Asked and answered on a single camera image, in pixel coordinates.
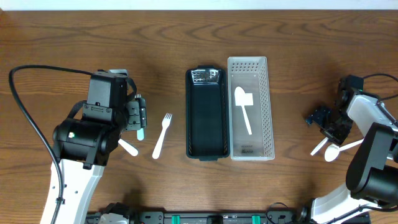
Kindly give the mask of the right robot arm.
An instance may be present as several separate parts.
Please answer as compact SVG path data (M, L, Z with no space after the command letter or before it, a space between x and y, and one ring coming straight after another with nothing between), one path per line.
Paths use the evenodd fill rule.
M363 90L364 79L343 77L338 85L334 108L318 107L306 118L320 127L325 143L343 148L353 125L364 139L354 155L345 183L326 196L303 207L298 215L302 223L343 223L370 210L397 211L397 168L386 164L397 161L397 120L384 107L384 100Z

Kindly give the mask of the white plastic spoon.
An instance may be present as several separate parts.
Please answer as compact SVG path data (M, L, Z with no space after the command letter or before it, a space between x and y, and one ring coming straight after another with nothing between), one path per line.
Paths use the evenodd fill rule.
M254 104L252 93L246 93L242 87L237 86L234 90L234 99L235 99L235 105L240 106L243 111L243 118L246 125L246 129L248 131L248 134L251 135L252 130L248 114L246 112L246 106L252 106Z
M311 151L310 155L314 156L327 142L328 138L324 138L319 144L315 146L315 148Z
M330 144L325 151L324 158L327 162L332 162L339 156L341 151L345 151L347 149L350 149L352 147L360 145L363 141L364 140L361 139L361 140L346 144L344 146L337 146L336 144Z

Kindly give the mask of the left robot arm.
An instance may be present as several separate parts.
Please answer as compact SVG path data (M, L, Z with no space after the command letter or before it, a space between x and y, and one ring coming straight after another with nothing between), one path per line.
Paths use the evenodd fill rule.
M144 139L146 101L137 95L111 116L114 108L78 102L53 132L55 161L41 223L84 223L88 207L109 155L123 147L130 155L139 151L123 140L125 131Z

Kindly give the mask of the white fork under arm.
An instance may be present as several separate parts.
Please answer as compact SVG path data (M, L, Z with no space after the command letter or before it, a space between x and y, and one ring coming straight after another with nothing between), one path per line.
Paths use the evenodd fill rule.
M121 146L121 147L123 147L131 156L137 156L138 155L138 153L139 153L139 151L133 146L133 145L131 145L130 143L128 143L128 142L126 142L125 140L123 140L123 139L120 139L119 141L118 141L118 143L119 143L119 145Z

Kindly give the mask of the clear white plastic basket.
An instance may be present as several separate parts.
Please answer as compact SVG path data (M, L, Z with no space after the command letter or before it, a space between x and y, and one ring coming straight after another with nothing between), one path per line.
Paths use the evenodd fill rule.
M275 147L267 58L229 57L227 80L231 158L236 161L273 160ZM251 135L246 129L241 107L235 105L237 86L252 93L254 104L246 106Z

